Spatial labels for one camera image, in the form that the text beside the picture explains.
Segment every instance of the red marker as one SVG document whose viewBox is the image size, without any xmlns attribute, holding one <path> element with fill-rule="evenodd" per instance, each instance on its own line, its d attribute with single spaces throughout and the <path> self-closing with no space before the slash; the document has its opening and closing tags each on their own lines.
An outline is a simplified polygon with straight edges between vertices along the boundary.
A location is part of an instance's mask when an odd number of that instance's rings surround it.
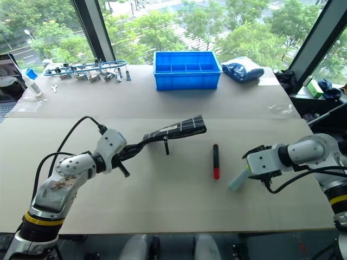
<svg viewBox="0 0 347 260">
<path fill-rule="evenodd" d="M 220 170 L 219 170 L 219 149 L 218 145 L 213 145 L 213 178 L 215 180 L 218 180 L 220 177 Z"/>
</svg>

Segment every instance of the window frame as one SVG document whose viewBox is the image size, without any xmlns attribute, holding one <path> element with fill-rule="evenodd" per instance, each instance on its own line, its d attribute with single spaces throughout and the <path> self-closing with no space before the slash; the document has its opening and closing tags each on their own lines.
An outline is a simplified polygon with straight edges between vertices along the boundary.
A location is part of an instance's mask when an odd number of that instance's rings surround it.
<svg viewBox="0 0 347 260">
<path fill-rule="evenodd" d="M 346 26 L 347 1 L 328 0 L 289 66 L 297 77 L 292 94 L 300 91 L 304 81 L 320 64 Z"/>
<path fill-rule="evenodd" d="M 98 0 L 71 0 L 88 44 L 96 59 L 114 61 L 111 46 Z"/>
</svg>

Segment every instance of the light teal object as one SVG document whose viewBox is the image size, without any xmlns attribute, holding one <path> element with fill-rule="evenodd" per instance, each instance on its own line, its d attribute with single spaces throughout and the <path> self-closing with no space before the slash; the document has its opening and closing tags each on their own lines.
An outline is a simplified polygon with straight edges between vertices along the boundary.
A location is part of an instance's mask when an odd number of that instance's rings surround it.
<svg viewBox="0 0 347 260">
<path fill-rule="evenodd" d="M 252 172 L 249 170 L 249 166 L 247 165 L 247 167 L 243 169 L 241 173 L 239 173 L 234 179 L 231 180 L 228 188 L 232 191 L 237 191 L 237 189 L 246 181 L 248 176 L 251 175 Z"/>
</svg>

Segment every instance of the yellow stripe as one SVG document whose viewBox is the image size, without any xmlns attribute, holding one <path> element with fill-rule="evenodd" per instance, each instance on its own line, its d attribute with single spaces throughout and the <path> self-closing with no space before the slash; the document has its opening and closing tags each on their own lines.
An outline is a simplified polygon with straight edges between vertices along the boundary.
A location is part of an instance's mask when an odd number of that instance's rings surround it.
<svg viewBox="0 0 347 260">
<path fill-rule="evenodd" d="M 331 205 L 333 205 L 333 204 L 341 202 L 343 200 L 347 200 L 347 195 L 341 195 L 341 196 L 335 197 L 335 198 L 331 199 L 329 202 Z"/>
<path fill-rule="evenodd" d="M 58 225 L 61 225 L 63 224 L 64 222 L 64 219 L 62 220 L 57 220 L 57 221 L 45 221 L 45 220 L 39 220 L 39 219 L 36 219 L 36 218 L 33 218 L 29 215 L 29 213 L 26 213 L 24 215 L 25 219 L 33 224 L 36 224 L 36 225 L 41 225 L 41 226 L 58 226 Z"/>
</svg>

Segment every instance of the green box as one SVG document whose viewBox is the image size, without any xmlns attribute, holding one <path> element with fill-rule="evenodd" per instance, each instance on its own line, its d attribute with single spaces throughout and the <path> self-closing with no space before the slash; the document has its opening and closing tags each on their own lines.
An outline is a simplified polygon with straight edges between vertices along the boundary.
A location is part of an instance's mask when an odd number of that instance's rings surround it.
<svg viewBox="0 0 347 260">
<path fill-rule="evenodd" d="M 318 85 L 318 82 L 314 79 L 310 81 L 310 83 L 307 85 L 307 88 L 315 99 L 320 98 L 323 95 L 323 90 Z"/>
</svg>

